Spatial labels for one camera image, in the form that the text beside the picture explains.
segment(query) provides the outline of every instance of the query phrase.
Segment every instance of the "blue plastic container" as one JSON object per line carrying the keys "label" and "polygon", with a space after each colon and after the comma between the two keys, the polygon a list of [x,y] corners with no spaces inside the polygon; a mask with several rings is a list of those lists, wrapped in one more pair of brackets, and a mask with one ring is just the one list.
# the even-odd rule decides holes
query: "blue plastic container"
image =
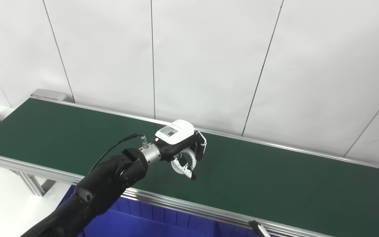
{"label": "blue plastic container", "polygon": [[[73,192],[71,186],[61,203]],[[162,207],[119,198],[79,237],[255,237],[253,231]]]}

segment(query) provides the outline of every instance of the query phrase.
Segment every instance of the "black cable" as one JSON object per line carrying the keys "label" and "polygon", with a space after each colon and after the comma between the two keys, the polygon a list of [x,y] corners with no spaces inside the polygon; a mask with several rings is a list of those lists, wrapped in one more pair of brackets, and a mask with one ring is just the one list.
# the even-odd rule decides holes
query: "black cable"
{"label": "black cable", "polygon": [[108,150],[106,150],[100,157],[99,159],[97,159],[96,163],[93,165],[93,167],[90,169],[89,173],[97,166],[97,164],[99,164],[99,162],[103,159],[103,157],[108,154],[108,152],[110,152],[113,148],[115,148],[117,145],[121,144],[122,142],[124,141],[128,141],[132,138],[136,138],[136,137],[142,137],[144,136],[143,134],[138,134],[138,133],[134,133],[132,135],[129,135],[125,138],[122,138],[120,141],[118,141],[117,143],[113,144],[113,146],[111,146]]}

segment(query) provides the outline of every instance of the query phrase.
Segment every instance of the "green conveyor belt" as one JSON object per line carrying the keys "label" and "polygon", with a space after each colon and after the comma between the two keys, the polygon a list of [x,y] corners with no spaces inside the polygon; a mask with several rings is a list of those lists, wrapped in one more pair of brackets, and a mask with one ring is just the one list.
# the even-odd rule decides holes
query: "green conveyor belt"
{"label": "green conveyor belt", "polygon": [[[163,127],[28,99],[0,123],[0,156],[86,175],[111,144]],[[169,163],[150,167],[137,189],[335,237],[379,236],[379,169],[206,134],[196,181]],[[124,143],[140,147],[138,139]]]}

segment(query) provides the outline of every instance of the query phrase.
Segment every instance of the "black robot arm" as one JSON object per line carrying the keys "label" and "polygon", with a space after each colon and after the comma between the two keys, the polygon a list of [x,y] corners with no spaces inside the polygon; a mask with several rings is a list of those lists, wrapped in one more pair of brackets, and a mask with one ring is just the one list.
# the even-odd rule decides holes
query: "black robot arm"
{"label": "black robot arm", "polygon": [[194,153],[193,162],[200,161],[206,149],[206,139],[184,120],[176,120],[163,129],[169,133],[162,135],[161,129],[149,143],[142,136],[143,147],[140,149],[125,149],[93,168],[64,203],[21,237],[76,237],[96,216],[105,213],[127,188],[144,178],[149,165],[158,161],[174,163],[174,159],[180,158],[175,166],[179,166],[182,174],[193,177],[181,152],[190,150]]}
{"label": "black robot arm", "polygon": [[96,216],[105,213],[126,188],[146,176],[147,161],[135,148],[96,166],[81,180],[73,195],[21,237],[75,237]]}

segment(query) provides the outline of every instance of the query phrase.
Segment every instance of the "silver cylindrical joint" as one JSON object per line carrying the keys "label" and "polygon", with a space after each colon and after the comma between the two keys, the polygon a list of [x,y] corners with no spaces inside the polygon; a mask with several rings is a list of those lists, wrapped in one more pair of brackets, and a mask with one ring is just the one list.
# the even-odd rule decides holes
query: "silver cylindrical joint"
{"label": "silver cylindrical joint", "polygon": [[143,155],[149,165],[153,165],[153,163],[161,159],[161,152],[153,143],[148,143],[147,148],[144,148],[144,146],[141,147],[140,151],[143,152]]}

